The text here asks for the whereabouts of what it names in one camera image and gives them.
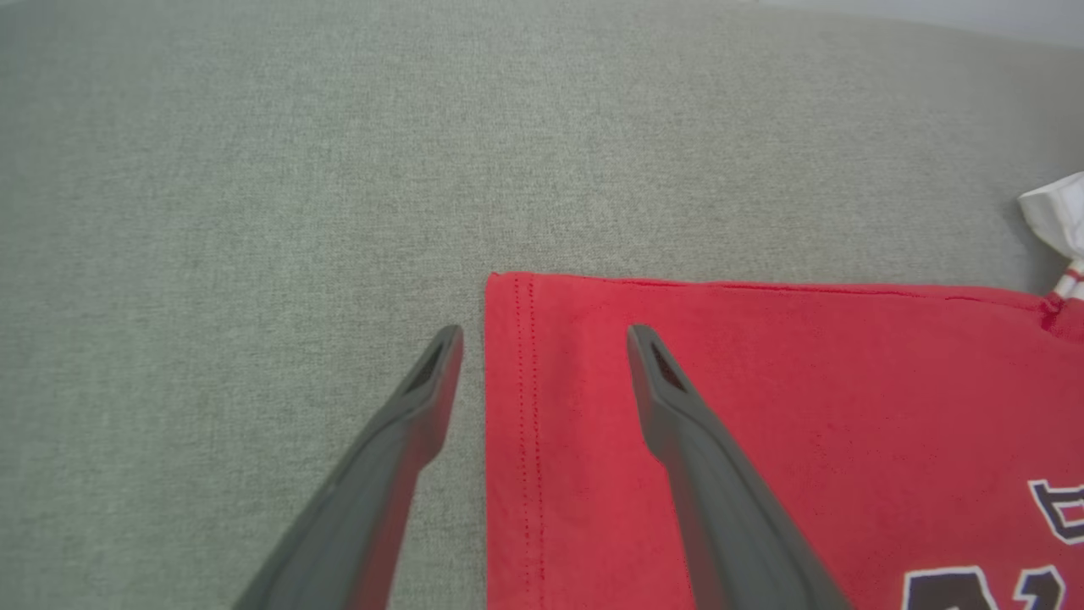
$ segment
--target red t-shirt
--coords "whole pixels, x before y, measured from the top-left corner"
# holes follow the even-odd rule
[[[490,610],[694,608],[633,324],[855,608],[1084,608],[1084,301],[507,273],[486,291]]]

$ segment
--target gray upholstery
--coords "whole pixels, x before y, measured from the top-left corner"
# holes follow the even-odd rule
[[[481,608],[487,273],[1045,291],[1014,197],[1081,100],[1081,50],[718,0],[0,8],[3,606],[228,606],[459,323],[392,607]]]

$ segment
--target white cloth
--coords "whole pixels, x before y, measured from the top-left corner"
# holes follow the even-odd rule
[[[1084,171],[1019,197],[1023,217],[1054,249],[1084,259]]]

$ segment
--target red fabric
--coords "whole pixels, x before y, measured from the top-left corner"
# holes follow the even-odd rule
[[[694,607],[625,330],[650,325],[859,609],[978,566],[1002,610],[1084,544],[1028,481],[1084,485],[1084,302],[982,287],[496,274],[486,290],[490,610]]]

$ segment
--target red stitching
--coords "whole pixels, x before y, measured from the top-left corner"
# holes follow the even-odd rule
[[[531,403],[534,416],[534,478],[539,488],[539,609],[545,609],[545,521],[542,510],[542,442],[539,434],[539,352],[534,341],[534,281],[527,284],[531,319]]]
[[[520,317],[519,311],[519,277],[513,282],[513,288],[516,294],[516,359],[517,359],[517,385],[519,389],[519,468],[522,476],[520,489],[524,492],[524,547],[530,548],[531,543],[531,524],[530,518],[527,516],[527,444],[524,437],[527,432],[525,425],[526,416],[524,414],[524,325],[521,324],[522,319]],[[531,570],[530,570],[530,554],[528,553],[524,557],[524,593],[527,593],[531,588]]]

